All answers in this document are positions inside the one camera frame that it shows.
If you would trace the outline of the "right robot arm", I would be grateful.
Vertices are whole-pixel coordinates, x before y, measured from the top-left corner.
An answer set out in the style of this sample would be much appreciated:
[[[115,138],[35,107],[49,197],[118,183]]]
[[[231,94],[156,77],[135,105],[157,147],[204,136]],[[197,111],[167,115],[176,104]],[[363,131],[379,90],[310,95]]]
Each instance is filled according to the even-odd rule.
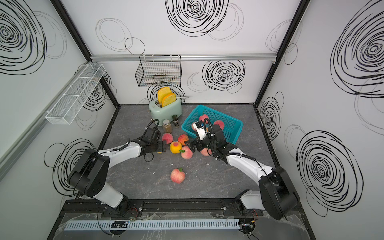
[[[300,203],[299,194],[285,169],[264,165],[246,155],[227,142],[220,126],[212,124],[209,119],[194,122],[192,126],[196,138],[186,142],[192,152],[208,148],[215,160],[237,168],[259,186],[258,191],[247,190],[240,194],[244,208],[266,211],[274,219],[281,220]]]

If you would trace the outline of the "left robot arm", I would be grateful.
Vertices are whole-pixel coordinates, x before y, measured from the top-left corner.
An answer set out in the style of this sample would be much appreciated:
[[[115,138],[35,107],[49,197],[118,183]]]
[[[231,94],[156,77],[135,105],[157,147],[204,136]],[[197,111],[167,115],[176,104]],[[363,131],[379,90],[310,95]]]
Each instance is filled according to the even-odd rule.
[[[165,147],[159,129],[147,126],[142,136],[128,140],[124,145],[102,151],[84,151],[68,176],[68,184],[123,215],[129,210],[128,199],[107,183],[109,169],[130,159],[162,153]]]

